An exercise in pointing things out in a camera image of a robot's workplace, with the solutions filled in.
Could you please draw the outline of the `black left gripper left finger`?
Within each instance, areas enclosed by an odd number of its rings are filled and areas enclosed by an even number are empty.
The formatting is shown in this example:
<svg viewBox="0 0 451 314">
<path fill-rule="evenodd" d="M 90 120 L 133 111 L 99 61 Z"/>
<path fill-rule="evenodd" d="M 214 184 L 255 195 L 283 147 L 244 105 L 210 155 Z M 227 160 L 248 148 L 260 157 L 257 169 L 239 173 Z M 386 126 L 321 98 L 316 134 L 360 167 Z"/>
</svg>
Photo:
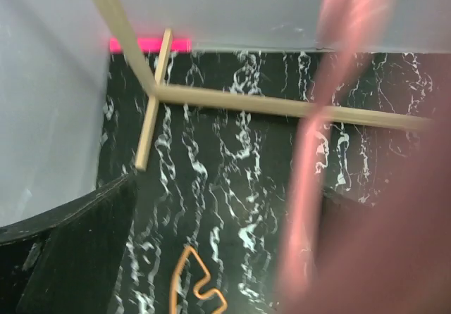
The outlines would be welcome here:
<svg viewBox="0 0 451 314">
<path fill-rule="evenodd" d="M 2 313 L 106 313 L 137 202 L 133 174 L 1 228 Z"/>
</svg>

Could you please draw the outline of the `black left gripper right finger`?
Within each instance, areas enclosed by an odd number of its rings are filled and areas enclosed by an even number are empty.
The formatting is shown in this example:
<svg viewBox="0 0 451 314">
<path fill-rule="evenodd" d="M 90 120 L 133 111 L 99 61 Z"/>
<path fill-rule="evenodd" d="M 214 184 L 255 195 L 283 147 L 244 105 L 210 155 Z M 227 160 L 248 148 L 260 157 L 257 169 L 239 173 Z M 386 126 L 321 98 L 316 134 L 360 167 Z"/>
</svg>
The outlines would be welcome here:
<svg viewBox="0 0 451 314">
<path fill-rule="evenodd" d="M 322 251 L 320 313 L 392 313 L 395 273 L 395 195 L 336 219 Z"/>
</svg>

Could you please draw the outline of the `pink wavy wire hanger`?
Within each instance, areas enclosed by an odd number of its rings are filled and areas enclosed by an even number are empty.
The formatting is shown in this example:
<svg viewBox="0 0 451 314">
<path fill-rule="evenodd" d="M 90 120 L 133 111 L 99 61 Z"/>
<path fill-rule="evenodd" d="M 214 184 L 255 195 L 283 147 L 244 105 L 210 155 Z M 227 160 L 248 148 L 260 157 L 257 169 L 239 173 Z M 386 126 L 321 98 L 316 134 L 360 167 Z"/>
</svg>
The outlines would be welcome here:
<svg viewBox="0 0 451 314">
<path fill-rule="evenodd" d="M 389 0 L 378 35 L 354 59 L 362 67 L 339 84 L 331 105 L 427 118 L 417 132 L 331 121 L 318 128 L 314 167 L 302 174 L 292 161 L 288 218 L 281 232 L 276 279 L 279 313 L 319 312 L 319 270 L 324 243 L 340 214 L 370 209 L 395 195 L 395 273 L 392 313 L 450 312 L 450 57 L 373 51 L 393 11 Z M 304 97 L 315 102 L 307 71 Z M 303 118 L 299 122 L 299 140 Z"/>
</svg>

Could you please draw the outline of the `orange wavy wire hanger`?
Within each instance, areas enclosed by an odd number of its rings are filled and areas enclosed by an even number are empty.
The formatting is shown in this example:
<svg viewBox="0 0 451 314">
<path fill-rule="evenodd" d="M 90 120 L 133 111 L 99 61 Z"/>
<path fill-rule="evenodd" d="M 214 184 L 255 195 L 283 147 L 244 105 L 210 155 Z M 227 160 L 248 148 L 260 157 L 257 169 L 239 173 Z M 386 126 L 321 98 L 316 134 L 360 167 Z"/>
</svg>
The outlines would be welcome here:
<svg viewBox="0 0 451 314">
<path fill-rule="evenodd" d="M 176 314 L 177 313 L 177 287 L 178 287 L 178 278 L 181 275 L 182 271 L 185 268 L 186 262 L 188 262 L 190 255 L 195 257 L 195 260 L 199 263 L 200 267 L 202 268 L 204 272 L 203 278 L 201 278 L 196 284 L 193 286 L 193 293 L 194 295 L 200 299 L 200 300 L 208 300 L 213 296 L 217 296 L 220 301 L 221 305 L 213 311 L 213 314 L 221 314 L 224 313 L 228 308 L 228 302 L 223 295 L 223 293 L 213 287 L 209 290 L 205 291 L 204 293 L 201 292 L 202 288 L 206 286 L 210 280 L 211 280 L 211 273 L 209 272 L 209 269 L 205 265 L 204 261 L 200 257 L 200 255 L 197 253 L 197 251 L 192 246 L 185 246 L 183 249 L 183 252 L 180 254 L 180 257 L 178 259 L 178 262 L 173 270 L 173 274 L 171 277 L 171 285 L 170 285 L 170 291 L 169 291 L 169 313 L 170 314 Z"/>
</svg>

